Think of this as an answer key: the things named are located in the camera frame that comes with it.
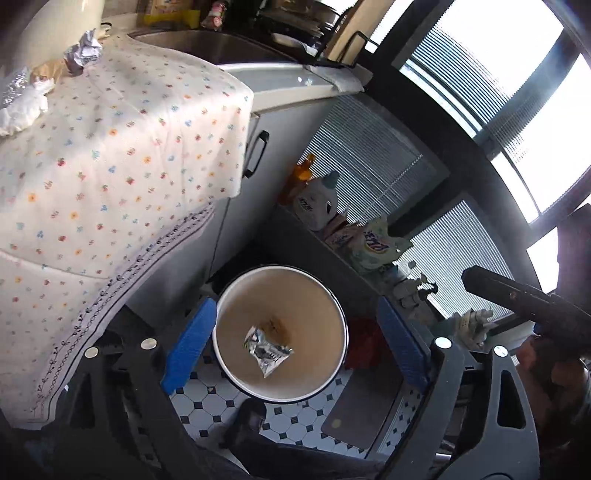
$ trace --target shoe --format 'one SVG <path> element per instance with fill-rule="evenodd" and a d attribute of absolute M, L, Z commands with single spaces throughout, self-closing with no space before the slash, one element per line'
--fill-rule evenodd
<path fill-rule="evenodd" d="M 226 448 L 237 443 L 239 433 L 242 429 L 248 429 L 259 433 L 262 424 L 265 423 L 267 416 L 267 407 L 265 402 L 259 398 L 247 398 L 236 414 L 236 419 L 228 427 L 224 434 L 224 444 Z"/>

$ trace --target floor mat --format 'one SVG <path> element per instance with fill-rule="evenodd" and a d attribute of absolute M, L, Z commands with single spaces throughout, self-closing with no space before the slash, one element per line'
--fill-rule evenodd
<path fill-rule="evenodd" d="M 388 357 L 371 369 L 355 370 L 322 427 L 325 434 L 369 450 L 402 385 L 402 373 Z"/>

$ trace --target metal rivet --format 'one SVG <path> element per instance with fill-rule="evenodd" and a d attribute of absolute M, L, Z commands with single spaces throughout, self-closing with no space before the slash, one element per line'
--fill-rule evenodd
<path fill-rule="evenodd" d="M 507 355 L 509 355 L 509 352 L 507 351 L 507 349 L 504 346 L 502 346 L 502 345 L 497 345 L 496 347 L 493 348 L 493 351 L 498 356 L 507 356 Z"/>
<path fill-rule="evenodd" d="M 142 341 L 140 347 L 144 350 L 151 350 L 152 348 L 156 348 L 158 342 L 155 338 L 146 338 L 146 340 Z"/>
<path fill-rule="evenodd" d="M 90 348 L 86 349 L 86 352 L 84 352 L 84 356 L 86 358 L 94 358 L 99 354 L 99 349 L 95 346 L 91 346 Z"/>
<path fill-rule="evenodd" d="M 446 337 L 437 337 L 435 339 L 435 345 L 437 345 L 439 348 L 448 349 L 451 348 L 452 341 Z"/>

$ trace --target window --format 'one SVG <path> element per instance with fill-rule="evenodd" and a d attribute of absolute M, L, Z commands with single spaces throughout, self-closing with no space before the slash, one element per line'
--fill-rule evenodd
<path fill-rule="evenodd" d="M 591 195 L 587 197 L 581 205 L 577 207 L 580 209 L 586 203 L 591 203 Z M 538 275 L 538 281 L 544 293 L 549 293 L 556 289 L 558 285 L 558 228 L 552 229 L 536 243 L 527 249 L 530 260 L 535 269 L 535 274 Z"/>
<path fill-rule="evenodd" d="M 378 49 L 382 40 L 388 35 L 394 24 L 400 20 L 400 17 L 407 10 L 413 0 L 394 0 L 392 6 L 388 9 L 382 21 L 378 24 L 374 33 L 369 38 L 365 48 L 371 53 Z"/>
<path fill-rule="evenodd" d="M 422 68 L 484 126 L 534 72 L 561 32 L 562 25 L 541 0 L 455 0 L 403 73 Z"/>
<path fill-rule="evenodd" d="M 437 283 L 439 292 L 428 298 L 445 318 L 470 308 L 491 309 L 493 320 L 511 313 L 464 289 L 462 272 L 474 265 L 513 279 L 499 249 L 464 200 L 416 234 L 412 241 L 414 247 L 403 253 L 400 262 L 414 260 L 417 267 L 411 275 L 418 278 L 422 272 L 429 281 Z"/>
<path fill-rule="evenodd" d="M 316 156 L 316 177 L 340 173 L 338 210 L 347 210 L 350 222 L 408 206 L 446 175 L 439 160 L 419 151 L 393 122 L 363 94 L 338 97 L 302 155 Z"/>
<path fill-rule="evenodd" d="M 565 80 L 520 132 L 511 159 L 541 212 L 591 165 L 591 70 L 579 56 Z"/>
<path fill-rule="evenodd" d="M 394 65 L 480 145 L 525 220 L 568 215 L 591 167 L 591 69 L 544 1 L 454 0 L 409 51 Z"/>

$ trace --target white cloth with flower pattern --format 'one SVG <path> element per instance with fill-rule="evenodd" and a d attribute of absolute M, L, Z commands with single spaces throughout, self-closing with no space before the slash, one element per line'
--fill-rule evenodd
<path fill-rule="evenodd" d="M 188 54 L 103 46 L 0 142 L 0 407 L 21 427 L 51 421 L 113 305 L 240 190 L 252 91 Z"/>

